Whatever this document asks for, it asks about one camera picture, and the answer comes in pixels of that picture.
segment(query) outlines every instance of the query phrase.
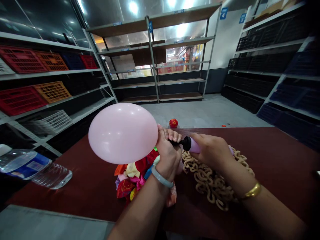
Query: hand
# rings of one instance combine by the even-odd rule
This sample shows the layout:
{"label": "hand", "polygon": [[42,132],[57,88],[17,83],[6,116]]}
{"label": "hand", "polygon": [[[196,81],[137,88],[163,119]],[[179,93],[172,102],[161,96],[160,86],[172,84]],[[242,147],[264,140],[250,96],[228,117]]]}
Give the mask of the hand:
{"label": "hand", "polygon": [[197,133],[190,134],[190,137],[197,142],[201,149],[199,154],[190,152],[191,156],[212,169],[222,172],[228,163],[235,161],[223,138]]}
{"label": "hand", "polygon": [[179,146],[172,146],[168,139],[179,142],[181,138],[181,134],[171,129],[165,129],[158,124],[158,141],[156,147],[160,155],[160,161],[156,169],[160,175],[169,182],[174,180],[176,170],[181,161],[182,151]]}

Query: tabletop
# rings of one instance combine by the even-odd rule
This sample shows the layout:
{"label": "tabletop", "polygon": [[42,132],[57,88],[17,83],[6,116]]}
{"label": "tabletop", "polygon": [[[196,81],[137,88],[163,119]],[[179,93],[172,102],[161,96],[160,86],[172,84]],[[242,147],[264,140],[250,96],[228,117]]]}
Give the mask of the tabletop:
{"label": "tabletop", "polygon": [[[223,137],[248,158],[260,183],[308,223],[318,184],[314,175],[319,169],[317,152],[274,127],[177,131],[183,136],[197,132]],[[87,135],[55,162],[73,172],[64,187],[49,190],[29,183],[7,203],[106,221],[118,219],[125,199],[116,197],[116,165],[93,153]],[[231,204],[228,212],[221,211],[195,190],[191,173],[178,175],[175,184],[177,203],[164,209],[160,219],[159,226],[164,230],[216,239],[257,237],[257,226],[241,204]]]}

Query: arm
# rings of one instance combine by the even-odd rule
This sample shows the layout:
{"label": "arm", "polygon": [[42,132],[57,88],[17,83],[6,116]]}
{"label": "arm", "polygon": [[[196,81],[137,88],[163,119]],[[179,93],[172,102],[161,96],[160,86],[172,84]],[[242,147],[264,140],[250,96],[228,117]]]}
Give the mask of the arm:
{"label": "arm", "polygon": [[[221,173],[237,196],[244,196],[255,186],[257,180],[235,161],[223,138],[195,133],[190,136],[201,148],[200,154],[192,153],[192,156]],[[304,222],[263,186],[259,195],[242,203],[273,237],[299,239],[306,229]]]}
{"label": "arm", "polygon": [[[164,178],[172,182],[181,160],[181,149],[174,148],[168,138],[179,142],[181,135],[171,129],[163,129],[160,125],[158,125],[158,131],[156,146],[160,161],[156,169]],[[169,188],[162,185],[151,174],[143,188],[121,214],[108,239],[152,239],[168,194]]]}

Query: bracelet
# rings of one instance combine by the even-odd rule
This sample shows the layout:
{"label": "bracelet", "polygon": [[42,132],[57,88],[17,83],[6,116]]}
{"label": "bracelet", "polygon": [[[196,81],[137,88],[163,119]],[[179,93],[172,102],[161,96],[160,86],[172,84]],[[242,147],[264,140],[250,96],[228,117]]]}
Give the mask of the bracelet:
{"label": "bracelet", "polygon": [[244,197],[241,199],[244,200],[247,198],[256,197],[259,195],[260,192],[261,192],[261,184],[257,182],[256,185],[249,192],[247,192],[244,195]]}
{"label": "bracelet", "polygon": [[173,188],[173,182],[169,182],[167,179],[162,177],[155,167],[152,167],[151,172],[161,184],[165,185],[168,188]]}

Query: plastic water bottle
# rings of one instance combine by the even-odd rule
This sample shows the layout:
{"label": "plastic water bottle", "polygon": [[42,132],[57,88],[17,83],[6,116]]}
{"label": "plastic water bottle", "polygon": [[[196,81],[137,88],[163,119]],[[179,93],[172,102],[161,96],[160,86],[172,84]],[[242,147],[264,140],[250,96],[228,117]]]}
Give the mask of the plastic water bottle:
{"label": "plastic water bottle", "polygon": [[0,144],[0,172],[50,189],[63,187],[72,177],[70,170],[36,151],[13,150],[5,144]]}

